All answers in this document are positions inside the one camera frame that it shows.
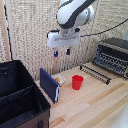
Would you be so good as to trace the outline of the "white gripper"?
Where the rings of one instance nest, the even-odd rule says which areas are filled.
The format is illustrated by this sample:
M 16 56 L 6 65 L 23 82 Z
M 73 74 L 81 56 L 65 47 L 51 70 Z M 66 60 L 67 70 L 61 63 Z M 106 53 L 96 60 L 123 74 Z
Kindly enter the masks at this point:
M 72 28 L 65 30 L 51 30 L 47 34 L 47 46 L 53 49 L 63 46 L 73 46 L 80 41 L 80 29 Z M 68 48 L 66 55 L 70 55 L 71 48 Z M 58 51 L 54 50 L 54 57 L 58 57 Z

